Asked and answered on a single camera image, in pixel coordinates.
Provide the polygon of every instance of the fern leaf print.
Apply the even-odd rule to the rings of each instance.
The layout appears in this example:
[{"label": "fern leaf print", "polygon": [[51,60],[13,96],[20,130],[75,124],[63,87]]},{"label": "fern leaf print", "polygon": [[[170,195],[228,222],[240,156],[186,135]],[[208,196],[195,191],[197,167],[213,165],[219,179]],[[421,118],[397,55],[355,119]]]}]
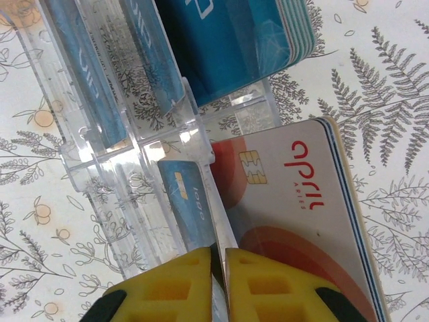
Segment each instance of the fern leaf print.
[{"label": "fern leaf print", "polygon": [[417,154],[422,150],[423,145],[429,140],[429,97],[419,99],[413,104],[414,108],[414,133],[406,152],[405,169],[410,171]]},{"label": "fern leaf print", "polygon": [[364,113],[357,117],[357,123],[363,136],[363,154],[368,164],[371,163],[371,150],[375,138],[379,135],[381,130],[380,125],[383,124],[381,118],[384,115],[382,111],[371,111],[370,113]]},{"label": "fern leaf print", "polygon": [[343,116],[354,117],[361,110],[355,110],[357,103],[361,100],[361,96],[356,96],[357,91],[350,93],[350,88],[341,81],[336,69],[332,70],[332,87],[338,100],[339,109]]},{"label": "fern leaf print", "polygon": [[301,89],[300,85],[284,70],[271,76],[269,82],[278,104],[282,123],[290,124],[301,120],[301,106],[309,102],[306,91]]},{"label": "fern leaf print", "polygon": [[365,106],[373,109],[388,104],[395,92],[392,86],[385,86],[387,77],[380,79],[380,72],[360,58],[354,48],[350,50],[350,59],[363,89]]},{"label": "fern leaf print", "polygon": [[353,160],[353,148],[357,143],[357,126],[352,119],[346,119],[339,125],[339,128],[346,155],[350,160]]},{"label": "fern leaf print", "polygon": [[420,28],[422,28],[422,30],[424,31],[424,33],[425,33],[426,35],[429,35],[429,25],[427,25],[426,23],[421,22],[419,19],[415,19],[414,21],[416,22],[416,24],[417,24]]},{"label": "fern leaf print", "polygon": [[404,58],[405,48],[397,50],[397,44],[391,45],[390,41],[385,41],[377,27],[374,27],[373,43],[377,45],[379,57],[383,57],[383,63],[387,65],[386,70],[392,72],[390,77],[394,78],[397,94],[405,99],[416,98],[423,91],[429,89],[429,82],[423,83],[429,77],[429,71],[418,73],[426,65],[421,62],[408,68],[416,54],[409,54]]},{"label": "fern leaf print", "polygon": [[322,10],[320,7],[315,6],[314,0],[307,0],[306,4],[308,8],[308,13],[310,15],[314,35],[316,36],[316,45],[310,57],[324,56],[325,41],[322,39],[321,32],[323,27],[323,19],[321,14]]},{"label": "fern leaf print", "polygon": [[339,117],[341,116],[340,113],[334,109],[333,106],[330,106],[326,101],[323,99],[317,100],[319,109],[322,111],[323,116],[329,116],[335,119],[335,121],[339,120]]},{"label": "fern leaf print", "polygon": [[387,161],[395,148],[395,144],[399,142],[400,138],[403,138],[403,133],[406,133],[406,126],[411,125],[412,122],[412,105],[407,102],[399,102],[385,110],[388,114],[384,117],[383,138],[381,141],[380,153],[381,163],[387,166]]}]

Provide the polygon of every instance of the white tablecloth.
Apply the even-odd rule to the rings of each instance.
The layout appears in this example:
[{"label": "white tablecloth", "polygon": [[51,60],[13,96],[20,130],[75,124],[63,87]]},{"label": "white tablecloth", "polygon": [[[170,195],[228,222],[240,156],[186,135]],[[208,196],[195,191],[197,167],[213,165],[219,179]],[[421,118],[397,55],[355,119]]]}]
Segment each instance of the white tablecloth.
[{"label": "white tablecloth", "polygon": [[[31,0],[0,0],[26,15]],[[312,58],[272,78],[285,123],[338,121],[393,321],[429,321],[427,0],[307,0]],[[0,312],[78,321],[121,276],[18,37],[0,16]]]}]

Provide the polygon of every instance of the transparent acrylic organizer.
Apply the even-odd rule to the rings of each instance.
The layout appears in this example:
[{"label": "transparent acrylic organizer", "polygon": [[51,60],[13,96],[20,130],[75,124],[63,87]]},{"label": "transparent acrylic organizer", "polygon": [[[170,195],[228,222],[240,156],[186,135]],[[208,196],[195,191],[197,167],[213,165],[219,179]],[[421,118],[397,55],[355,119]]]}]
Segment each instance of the transparent acrylic organizer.
[{"label": "transparent acrylic organizer", "polygon": [[[47,16],[43,1],[40,2],[44,25],[23,28],[19,30],[19,37],[61,132],[64,143],[60,153],[68,177],[76,191],[88,196],[123,277],[130,278],[186,252],[163,188],[159,160],[198,163],[220,249],[236,246],[210,171],[213,156],[206,131],[218,131],[217,140],[229,138],[230,135],[223,137],[218,130],[221,119],[235,122],[235,135],[279,126],[280,118],[268,81],[262,80],[229,95],[216,113],[195,115],[192,91],[183,78],[185,97],[171,112],[176,127],[148,133],[135,125],[109,59],[104,50],[99,50],[99,59],[105,60],[105,76],[115,90],[117,108],[128,135],[126,140],[106,149],[101,143],[97,121],[88,113],[90,107],[85,106],[84,97],[74,83],[64,49],[50,28],[52,17]],[[120,19],[116,26],[118,30],[123,27]],[[91,32],[97,43],[99,30]],[[43,55],[36,59],[32,57],[35,48],[43,50]]]}]

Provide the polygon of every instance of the orange dot print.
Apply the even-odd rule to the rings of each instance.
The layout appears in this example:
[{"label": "orange dot print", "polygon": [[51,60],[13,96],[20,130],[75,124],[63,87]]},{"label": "orange dot print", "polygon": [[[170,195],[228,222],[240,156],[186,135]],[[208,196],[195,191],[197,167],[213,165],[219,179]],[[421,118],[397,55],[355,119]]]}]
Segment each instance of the orange dot print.
[{"label": "orange dot print", "polygon": [[54,113],[59,113],[63,110],[64,106],[61,101],[55,100],[51,103],[52,110]]},{"label": "orange dot print", "polygon": [[46,218],[51,215],[51,208],[47,205],[37,205],[36,206],[36,216],[40,218]]},{"label": "orange dot print", "polygon": [[70,237],[70,232],[67,229],[61,229],[58,232],[58,237],[62,239],[68,239]]},{"label": "orange dot print", "polygon": [[364,7],[368,4],[369,0],[356,0],[356,3],[361,7]]},{"label": "orange dot print", "polygon": [[50,221],[50,217],[37,217],[36,221],[38,222],[38,225],[47,225]]},{"label": "orange dot print", "polygon": [[50,302],[45,305],[44,309],[47,314],[55,315],[58,312],[58,305]]},{"label": "orange dot print", "polygon": [[32,0],[0,1],[2,10],[18,28],[36,25],[42,20],[42,16]]},{"label": "orange dot print", "polygon": [[54,122],[54,116],[50,111],[40,110],[34,114],[34,122],[40,127],[50,127]]}]

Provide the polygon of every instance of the credit card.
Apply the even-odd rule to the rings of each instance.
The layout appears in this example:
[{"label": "credit card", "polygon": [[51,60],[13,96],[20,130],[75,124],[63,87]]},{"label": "credit card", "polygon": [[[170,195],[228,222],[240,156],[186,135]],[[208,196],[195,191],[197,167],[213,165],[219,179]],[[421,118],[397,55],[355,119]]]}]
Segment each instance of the credit card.
[{"label": "credit card", "polygon": [[124,140],[127,132],[76,4],[73,0],[43,0],[40,5],[105,148]]},{"label": "credit card", "polygon": [[326,131],[326,136],[329,141],[329,145],[332,151],[333,160],[335,163],[338,178],[341,183],[341,189],[343,191],[343,198],[349,212],[350,222],[353,227],[354,237],[359,249],[359,255],[363,262],[365,269],[365,275],[368,279],[369,290],[371,292],[371,298],[373,300],[374,309],[377,314],[378,321],[389,321],[386,313],[385,304],[382,299],[381,285],[379,280],[373,276],[377,276],[377,271],[374,269],[375,263],[371,256],[371,248],[369,247],[368,237],[362,231],[365,230],[363,220],[360,218],[360,209],[358,205],[356,195],[353,191],[350,191],[349,187],[353,186],[353,179],[349,172],[348,164],[345,164],[346,156],[341,146],[341,136],[338,130],[338,125],[327,117],[319,117],[315,119],[321,123]]},{"label": "credit card", "polygon": [[276,1],[156,0],[156,5],[198,106],[290,62],[290,39]]},{"label": "credit card", "polygon": [[293,37],[292,41],[296,44],[294,59],[289,65],[293,66],[297,62],[301,61],[304,55],[304,48],[306,46],[305,38],[301,32],[302,26],[300,25],[300,17],[296,12],[295,2],[292,3],[291,1],[277,0],[277,4],[280,8],[282,8],[280,12],[285,13],[285,16],[282,20],[284,27],[286,28],[286,26],[289,26],[289,28],[291,28]]},{"label": "credit card", "polygon": [[[192,161],[161,160],[158,161],[158,168],[186,249],[191,251],[210,246],[221,270],[210,205],[198,164]],[[221,271],[213,275],[214,322],[228,319],[225,286],[221,275]]]}]

